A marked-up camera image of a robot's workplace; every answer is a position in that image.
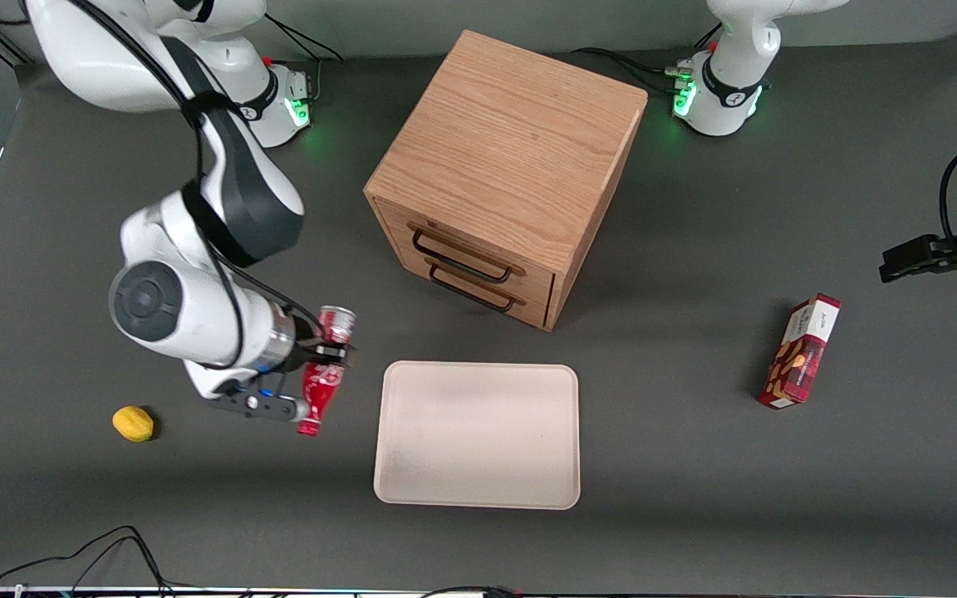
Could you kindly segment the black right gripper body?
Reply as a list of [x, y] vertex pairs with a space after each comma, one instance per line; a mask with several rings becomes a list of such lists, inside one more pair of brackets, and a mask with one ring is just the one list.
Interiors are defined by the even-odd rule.
[[300, 370], [305, 364], [313, 360], [319, 362], [324, 355], [321, 353], [324, 338], [319, 329], [296, 328], [295, 340], [290, 345], [288, 356], [282, 360], [282, 372]]

